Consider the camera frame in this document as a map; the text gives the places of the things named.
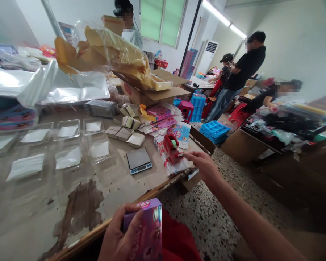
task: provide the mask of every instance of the red cloth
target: red cloth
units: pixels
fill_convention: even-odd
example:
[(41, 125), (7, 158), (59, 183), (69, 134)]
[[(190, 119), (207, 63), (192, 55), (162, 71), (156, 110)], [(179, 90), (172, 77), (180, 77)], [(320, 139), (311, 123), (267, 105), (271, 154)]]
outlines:
[(195, 239), (187, 226), (177, 222), (162, 210), (163, 260), (201, 261)]
[(209, 97), (214, 97), (215, 93), (217, 92), (217, 90), (222, 86), (223, 82), (221, 81), (221, 79), (218, 79), (215, 87), (213, 88), (213, 90), (210, 93)]

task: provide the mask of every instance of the digital scale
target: digital scale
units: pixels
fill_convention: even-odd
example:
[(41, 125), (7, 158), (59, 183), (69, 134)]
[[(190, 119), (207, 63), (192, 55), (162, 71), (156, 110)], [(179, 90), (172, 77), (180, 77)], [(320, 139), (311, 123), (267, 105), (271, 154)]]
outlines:
[(145, 147), (136, 150), (131, 150), (126, 154), (131, 175), (152, 168), (151, 159)]

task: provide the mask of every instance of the ceiling light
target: ceiling light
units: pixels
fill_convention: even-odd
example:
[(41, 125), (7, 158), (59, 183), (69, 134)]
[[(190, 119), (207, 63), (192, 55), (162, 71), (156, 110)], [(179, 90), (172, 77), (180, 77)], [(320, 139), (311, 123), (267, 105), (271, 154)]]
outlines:
[(244, 34), (242, 31), (240, 31), (237, 27), (234, 25), (230, 26), (230, 29), (235, 32), (237, 35), (239, 35), (241, 38), (246, 38), (246, 34)]
[(215, 7), (213, 7), (208, 1), (203, 0), (203, 6), (205, 9), (207, 9), (209, 12), (211, 12), (214, 16), (216, 16), (217, 19), (219, 19), (221, 21), (221, 23), (223, 23), (227, 27), (231, 24), (231, 22), (228, 21), (222, 14), (220, 14), (220, 12)]

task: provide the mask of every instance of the air conditioner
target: air conditioner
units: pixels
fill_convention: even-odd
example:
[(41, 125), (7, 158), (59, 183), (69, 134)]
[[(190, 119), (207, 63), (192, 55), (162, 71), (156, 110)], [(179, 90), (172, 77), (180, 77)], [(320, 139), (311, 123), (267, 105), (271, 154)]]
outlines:
[(218, 43), (206, 40), (203, 44), (202, 50), (200, 51), (200, 54), (198, 56), (198, 60), (196, 63), (196, 69), (194, 74), (198, 73), (204, 73), (206, 74), (207, 71), (210, 69), (210, 63), (214, 58), (214, 55), (216, 53), (218, 47)]

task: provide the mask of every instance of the window frame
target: window frame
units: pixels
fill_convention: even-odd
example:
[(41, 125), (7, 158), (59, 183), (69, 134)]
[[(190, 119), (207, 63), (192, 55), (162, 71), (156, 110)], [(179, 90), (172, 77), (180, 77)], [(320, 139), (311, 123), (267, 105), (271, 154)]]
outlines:
[[(166, 0), (163, 0), (163, 10), (162, 10), (162, 20), (161, 20), (161, 23), (160, 23), (159, 40), (156, 41), (156, 40), (153, 40), (153, 39), (145, 37), (145, 36), (143, 36), (142, 38), (144, 38), (144, 39), (146, 39), (146, 40), (148, 40), (150, 42), (155, 42), (155, 43), (158, 43), (158, 44), (161, 44), (161, 45), (166, 45), (166, 46), (177, 49), (177, 46), (178, 46), (179, 41), (180, 41), (180, 35), (181, 35), (181, 29), (182, 29), (182, 26), (183, 26), (183, 21), (184, 21), (185, 14), (186, 14), (187, 2), (188, 2), (188, 0), (185, 0), (185, 2), (184, 2), (183, 13), (182, 13), (181, 20), (180, 20), (179, 30), (177, 32), (177, 38), (176, 38), (175, 46), (172, 46), (172, 45), (161, 42), (162, 41), (163, 20), (164, 20), (164, 12), (165, 12)], [(141, 0), (139, 0), (139, 23), (140, 23), (140, 32), (141, 32)]]

